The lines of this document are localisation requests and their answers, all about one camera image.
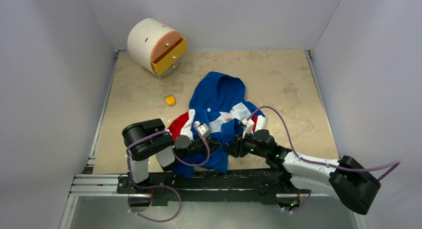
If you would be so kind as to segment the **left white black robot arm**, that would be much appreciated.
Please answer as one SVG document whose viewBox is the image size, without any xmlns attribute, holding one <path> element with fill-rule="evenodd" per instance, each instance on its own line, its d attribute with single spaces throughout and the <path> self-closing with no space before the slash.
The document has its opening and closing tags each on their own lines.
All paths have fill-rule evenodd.
<svg viewBox="0 0 422 229">
<path fill-rule="evenodd" d="M 210 137 L 210 127 L 201 122 L 194 122 L 197 139 L 188 135 L 173 138 L 166 130 L 161 119 L 133 123 L 122 131 L 128 173 L 131 179 L 129 187 L 141 194 L 148 189 L 148 161 L 155 156 L 163 171 L 171 171 L 180 164 L 200 167 L 211 160 L 211 154 L 222 144 Z"/>
</svg>

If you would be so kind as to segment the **blue white red jacket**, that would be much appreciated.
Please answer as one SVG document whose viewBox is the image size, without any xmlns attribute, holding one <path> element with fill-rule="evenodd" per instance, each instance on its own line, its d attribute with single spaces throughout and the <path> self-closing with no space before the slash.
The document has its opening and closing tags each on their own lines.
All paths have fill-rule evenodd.
<svg viewBox="0 0 422 229">
<path fill-rule="evenodd" d="M 253 131 L 264 129 L 267 122 L 261 111 L 255 112 L 257 106 L 245 100 L 245 94 L 246 87 L 239 78 L 219 72 L 207 73 L 195 88 L 188 111 L 173 120 L 168 126 L 168 131 L 173 139 L 185 135 L 196 140 L 198 134 L 194 129 L 194 122 L 199 121 L 210 127 L 211 138 L 222 146 L 210 156 L 201 152 L 183 159 L 172 170 L 173 173 L 190 178 L 195 171 L 193 164 L 222 173 L 227 172 L 228 153 L 225 148 L 234 142 L 236 135 L 243 133 L 240 120 L 250 116 L 254 122 Z"/>
</svg>

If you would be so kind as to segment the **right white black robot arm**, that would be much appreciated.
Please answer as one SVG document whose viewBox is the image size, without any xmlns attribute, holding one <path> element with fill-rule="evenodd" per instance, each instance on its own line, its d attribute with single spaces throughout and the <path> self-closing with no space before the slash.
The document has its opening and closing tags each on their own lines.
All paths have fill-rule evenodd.
<svg viewBox="0 0 422 229">
<path fill-rule="evenodd" d="M 330 160 L 301 156 L 278 145 L 266 129 L 237 135 L 225 151 L 235 158 L 247 154 L 265 158 L 271 169 L 282 173 L 279 185 L 284 192 L 305 189 L 330 195 L 361 215 L 368 213 L 381 188 L 380 181 L 354 158 Z"/>
</svg>

